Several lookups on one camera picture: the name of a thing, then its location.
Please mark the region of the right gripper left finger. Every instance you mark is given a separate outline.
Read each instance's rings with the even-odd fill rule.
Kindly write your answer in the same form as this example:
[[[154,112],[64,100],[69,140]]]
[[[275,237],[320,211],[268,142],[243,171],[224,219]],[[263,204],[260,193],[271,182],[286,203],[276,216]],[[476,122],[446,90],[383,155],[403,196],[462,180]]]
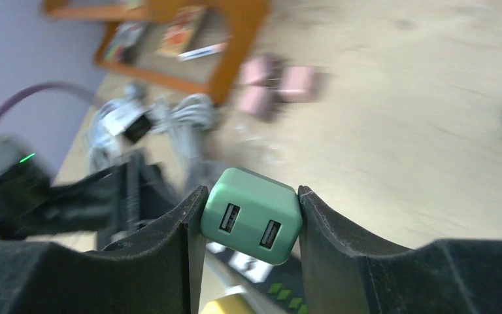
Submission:
[[[0,313],[197,313],[208,196],[196,188],[103,251],[0,241]]]

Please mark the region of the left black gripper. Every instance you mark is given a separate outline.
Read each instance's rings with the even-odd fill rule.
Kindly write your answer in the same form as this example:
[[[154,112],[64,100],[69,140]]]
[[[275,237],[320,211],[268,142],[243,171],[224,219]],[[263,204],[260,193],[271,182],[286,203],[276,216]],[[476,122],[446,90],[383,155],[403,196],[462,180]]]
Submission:
[[[93,232],[95,248],[104,249],[116,234],[140,230],[177,203],[159,164],[149,164],[143,152],[134,151],[119,164],[53,187],[39,234]]]

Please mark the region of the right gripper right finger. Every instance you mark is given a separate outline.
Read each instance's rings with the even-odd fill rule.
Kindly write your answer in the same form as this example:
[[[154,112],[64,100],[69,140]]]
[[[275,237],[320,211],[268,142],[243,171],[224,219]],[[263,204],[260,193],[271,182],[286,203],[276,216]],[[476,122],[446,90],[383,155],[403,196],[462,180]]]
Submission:
[[[310,313],[502,313],[502,240],[438,239],[409,249],[298,190]]]

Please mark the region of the yellow plug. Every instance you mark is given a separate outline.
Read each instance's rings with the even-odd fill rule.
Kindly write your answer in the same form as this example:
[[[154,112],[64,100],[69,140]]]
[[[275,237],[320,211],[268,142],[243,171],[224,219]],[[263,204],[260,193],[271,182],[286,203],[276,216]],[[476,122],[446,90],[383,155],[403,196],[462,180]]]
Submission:
[[[255,314],[242,294],[230,294],[205,304],[200,314]]]

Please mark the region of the green plug strip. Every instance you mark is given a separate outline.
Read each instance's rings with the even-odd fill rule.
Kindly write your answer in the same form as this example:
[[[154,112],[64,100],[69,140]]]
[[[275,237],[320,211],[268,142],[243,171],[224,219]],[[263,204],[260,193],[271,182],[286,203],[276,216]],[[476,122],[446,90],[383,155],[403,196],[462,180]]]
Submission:
[[[201,234],[277,266],[287,261],[302,223],[292,187],[243,167],[229,167],[210,191]]]

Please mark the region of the pink plug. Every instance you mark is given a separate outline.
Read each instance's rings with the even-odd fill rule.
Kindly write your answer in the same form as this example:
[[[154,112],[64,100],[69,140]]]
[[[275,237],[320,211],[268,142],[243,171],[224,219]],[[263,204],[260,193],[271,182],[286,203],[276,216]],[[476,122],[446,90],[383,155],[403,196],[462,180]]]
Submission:
[[[284,62],[274,54],[261,54],[241,66],[239,83],[243,85],[274,86],[279,80]]]
[[[278,103],[277,93],[266,86],[249,85],[243,89],[235,108],[262,121],[272,121]]]

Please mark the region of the pink plug strip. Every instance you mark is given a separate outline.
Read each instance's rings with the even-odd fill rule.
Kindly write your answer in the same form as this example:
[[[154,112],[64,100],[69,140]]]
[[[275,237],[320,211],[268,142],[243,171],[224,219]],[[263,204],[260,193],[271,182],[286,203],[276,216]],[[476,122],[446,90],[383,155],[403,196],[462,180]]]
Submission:
[[[282,72],[278,94],[288,103],[312,102],[318,95],[320,72],[312,66],[289,66]]]

